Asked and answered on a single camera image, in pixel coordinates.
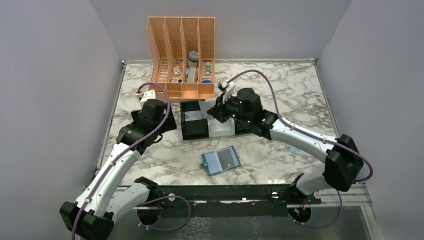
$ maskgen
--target blue object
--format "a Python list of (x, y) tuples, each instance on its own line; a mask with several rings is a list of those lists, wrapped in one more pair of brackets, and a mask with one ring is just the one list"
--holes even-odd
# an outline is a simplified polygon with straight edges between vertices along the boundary
[(220, 174), (242, 165), (234, 146), (204, 153), (201, 158), (203, 163), (200, 164), (200, 167), (206, 170), (208, 176)]

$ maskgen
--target purple cable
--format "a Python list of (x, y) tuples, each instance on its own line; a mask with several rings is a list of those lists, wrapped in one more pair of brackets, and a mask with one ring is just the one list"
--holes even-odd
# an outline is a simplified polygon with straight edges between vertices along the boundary
[(159, 231), (175, 231), (175, 230), (178, 230), (178, 229), (184, 227), (189, 222), (189, 220), (190, 220), (190, 216), (192, 215), (192, 209), (190, 208), (189, 202), (184, 197), (182, 197), (182, 196), (162, 196), (162, 197), (159, 197), (159, 198), (150, 200), (150, 201), (146, 201), (146, 202), (140, 203), (137, 206), (143, 206), (143, 205), (151, 204), (151, 203), (158, 202), (158, 201), (161, 201), (163, 199), (169, 199), (169, 198), (181, 199), (187, 205), (188, 216), (187, 216), (187, 219), (184, 221), (183, 224), (181, 224), (181, 225), (179, 225), (177, 227), (173, 227), (173, 228), (159, 228), (159, 227), (154, 227), (154, 226), (150, 226), (150, 225), (144, 225), (142, 223), (142, 221), (140, 220), (139, 215), (137, 214), (137, 219), (138, 219), (138, 222), (139, 222), (139, 225), (138, 226), (143, 226), (143, 227), (146, 227), (147, 229), (153, 229), (153, 230), (159, 230)]
[[(238, 77), (240, 77), (241, 75), (244, 75), (244, 74), (246, 74), (246, 73), (258, 73), (258, 74), (260, 74), (265, 80), (266, 80), (266, 82), (268, 83), (268, 86), (269, 86), (269, 88), (271, 89), (271, 94), (272, 94), (272, 99), (274, 100), (274, 105), (275, 105), (275, 111), (276, 111), (276, 113), (277, 113), (277, 115), (278, 115), (278, 119), (280, 119), (280, 121), (286, 126), (286, 127), (289, 127), (289, 128), (291, 128), (292, 126), (290, 125), (290, 123), (288, 123), (288, 122), (286, 122), (284, 119), (283, 119), (283, 117), (281, 116), (281, 114), (280, 114), (280, 111), (279, 111), (279, 109), (278, 109), (278, 105), (277, 105), (277, 98), (276, 98), (276, 94), (275, 94), (275, 92), (274, 92), (274, 89), (273, 89), (273, 86), (271, 86), (271, 82), (270, 82), (270, 80), (267, 78), (267, 76), (265, 76), (262, 72), (260, 72), (260, 71), (258, 71), (258, 70), (256, 70), (256, 69), (250, 69), (250, 70), (246, 70), (246, 71), (242, 71), (242, 72), (240, 72), (239, 74), (237, 74), (237, 75), (235, 75), (233, 78), (231, 78), (230, 80), (228, 80), (228, 82), (227, 83), (231, 83), (232, 81), (234, 81), (236, 78), (238, 78)], [(320, 141), (320, 142), (324, 142), (324, 143), (328, 143), (328, 144), (333, 144), (333, 145), (335, 145), (335, 146), (337, 146), (337, 147), (340, 147), (340, 148), (342, 148), (342, 149), (344, 149), (344, 150), (346, 150), (346, 151), (348, 151), (348, 152), (350, 152), (350, 153), (352, 153), (352, 154), (354, 154), (354, 155), (356, 155), (357, 157), (359, 157), (359, 158), (361, 158), (365, 163), (366, 163), (366, 165), (368, 166), (368, 168), (369, 168), (369, 174), (368, 174), (368, 176), (366, 176), (366, 177), (364, 177), (364, 178), (361, 178), (361, 179), (356, 179), (356, 181), (357, 182), (364, 182), (364, 181), (366, 181), (366, 180), (368, 180), (368, 179), (370, 179), (372, 176), (373, 176), (373, 174), (374, 174), (374, 169), (373, 169), (373, 167), (371, 166), (371, 163), (364, 157), (364, 156), (362, 156), (361, 154), (359, 154), (359, 152), (356, 152), (356, 151), (354, 151), (354, 150), (352, 150), (352, 149), (350, 149), (350, 148), (348, 148), (347, 146), (344, 146), (344, 145), (342, 145), (342, 144), (340, 144), (340, 143), (338, 143), (338, 142), (335, 142), (335, 141), (330, 141), (330, 140), (324, 140), (324, 138), (321, 138), (321, 137), (319, 137), (319, 136), (315, 136), (315, 135), (312, 135), (312, 134), (310, 134), (309, 132), (306, 132), (306, 131), (303, 131), (303, 130), (301, 130), (301, 129), (298, 129), (298, 128), (296, 128), (296, 127), (293, 127), (292, 128), (293, 130), (295, 130), (295, 131), (297, 131), (297, 132), (299, 132), (299, 133), (301, 133), (301, 134), (304, 134), (304, 135), (306, 135), (306, 136), (308, 136), (308, 137), (310, 137), (310, 138), (312, 138), (312, 139), (315, 139), (315, 140), (318, 140), (318, 141)]]
[(342, 212), (343, 212), (343, 202), (342, 202), (342, 196), (340, 195), (340, 192), (338, 190), (337, 191), (337, 195), (338, 195), (338, 199), (340, 200), (340, 209), (338, 210), (338, 214), (337, 216), (334, 218), (334, 220), (332, 220), (331, 222), (325, 224), (325, 225), (321, 225), (321, 226), (315, 226), (315, 225), (309, 225), (309, 224), (302, 224), (301, 222), (296, 221), (290, 214), (290, 218), (293, 219), (293, 221), (299, 225), (302, 225), (303, 227), (307, 227), (307, 228), (312, 228), (312, 229), (322, 229), (322, 228), (326, 228), (326, 227), (330, 227), (331, 225), (335, 224), (339, 219), (340, 216), (342, 216)]
[[(129, 150), (137, 147), (137, 145), (139, 145), (141, 142), (143, 142), (145, 139), (147, 139), (148, 137), (152, 136), (154, 133), (156, 133), (161, 127), (162, 125), (165, 123), (165, 121), (168, 118), (168, 114), (171, 111), (171, 103), (170, 103), (170, 98), (168, 96), (168, 93), (165, 91), (165, 89), (154, 82), (146, 82), (143, 83), (137, 90), (137, 92), (140, 92), (140, 89), (142, 89), (142, 87), (146, 86), (146, 85), (154, 85), (156, 87), (158, 87), (160, 90), (162, 90), (162, 92), (165, 94), (166, 97), (166, 113), (165, 116), (163, 117), (162, 121), (159, 123), (159, 125), (157, 125), (157, 127), (155, 129), (153, 129), (151, 132), (149, 132), (147, 135), (145, 135), (144, 137), (142, 137), (141, 139), (139, 139), (138, 141), (134, 142), (133, 144), (131, 144), (129, 147), (127, 147), (124, 151), (122, 151), (120, 154), (118, 154), (115, 159), (112, 161), (113, 165), (115, 165), (115, 163), (124, 155), (126, 154)], [(91, 189), (91, 192), (88, 194), (87, 199), (91, 199), (95, 193), (95, 191), (97, 190), (97, 188), (100, 186), (100, 183), (103, 181), (103, 179), (106, 177), (106, 175), (109, 173), (109, 171), (111, 170), (111, 168), (113, 167), (113, 165), (109, 165), (107, 166), (106, 170), (101, 174), (100, 178), (98, 179), (98, 181), (95, 183), (94, 187)], [(71, 240), (75, 240), (75, 234), (77, 233), (77, 226), (78, 226), (78, 221), (80, 220), (81, 214), (84, 211), (84, 208), (86, 208), (88, 202), (84, 201), (84, 203), (82, 204), (81, 208), (79, 209), (78, 213), (76, 214), (75, 217), (75, 221), (73, 222), (73, 226), (72, 226), (72, 235), (71, 235)]]

